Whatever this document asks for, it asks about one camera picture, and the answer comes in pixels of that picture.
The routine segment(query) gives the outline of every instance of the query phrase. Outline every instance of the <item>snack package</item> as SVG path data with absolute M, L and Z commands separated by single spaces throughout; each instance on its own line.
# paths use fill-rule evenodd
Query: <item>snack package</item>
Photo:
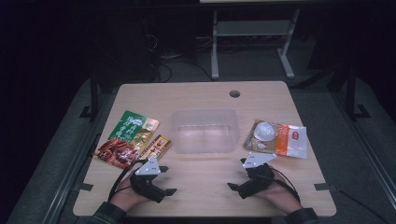
M 171 140 L 169 140 L 167 137 L 164 137 L 162 135 L 158 135 L 141 153 L 140 153 L 140 159 L 150 159 L 153 157 L 157 157 L 159 160 L 163 154 L 166 152 L 166 150 L 169 149 L 169 147 L 172 146 Z
M 159 125 L 156 119 L 125 111 L 108 141 L 93 152 L 93 157 L 124 169 L 139 160 Z
M 306 127 L 256 119 L 243 147 L 246 150 L 306 159 Z

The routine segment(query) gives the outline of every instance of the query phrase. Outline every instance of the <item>metal stand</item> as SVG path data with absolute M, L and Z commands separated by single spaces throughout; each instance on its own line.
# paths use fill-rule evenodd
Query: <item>metal stand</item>
M 289 60 L 286 56 L 290 41 L 294 32 L 300 9 L 294 10 L 291 20 L 283 21 L 218 21 L 218 12 L 213 14 L 213 47 L 212 47 L 212 78 L 219 79 L 218 64 L 218 36 L 237 36 L 237 35 L 284 35 L 285 44 L 278 49 L 279 59 L 285 69 L 288 78 L 294 78 Z

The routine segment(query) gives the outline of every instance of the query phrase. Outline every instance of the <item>hand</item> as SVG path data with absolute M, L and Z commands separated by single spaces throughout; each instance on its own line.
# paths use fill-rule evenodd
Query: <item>hand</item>
M 274 179 L 285 182 L 285 179 L 278 172 L 274 172 L 274 174 Z M 262 190 L 255 195 L 270 201 L 286 214 L 303 208 L 290 192 L 276 182 L 273 182 L 268 189 Z
M 110 202 L 116 205 L 118 208 L 128 212 L 133 207 L 135 207 L 139 203 L 149 201 L 148 198 L 143 197 L 142 195 L 134 192 L 131 188 L 131 181 L 129 180 L 134 171 L 132 171 L 125 179 L 123 179 L 119 186 L 117 187 L 117 191 Z

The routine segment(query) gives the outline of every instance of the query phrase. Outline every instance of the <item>plastic storage box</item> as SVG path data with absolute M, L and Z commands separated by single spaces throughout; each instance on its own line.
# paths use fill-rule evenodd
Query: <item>plastic storage box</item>
M 228 108 L 178 110 L 172 115 L 177 153 L 224 153 L 239 140 L 236 112 Z

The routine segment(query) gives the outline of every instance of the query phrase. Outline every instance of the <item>red logo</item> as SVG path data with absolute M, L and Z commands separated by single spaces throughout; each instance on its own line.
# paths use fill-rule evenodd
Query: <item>red logo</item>
M 297 133 L 297 132 L 293 132 L 293 133 L 291 134 L 291 137 L 292 137 L 293 139 L 295 139 L 295 140 L 298 140 L 298 133 Z

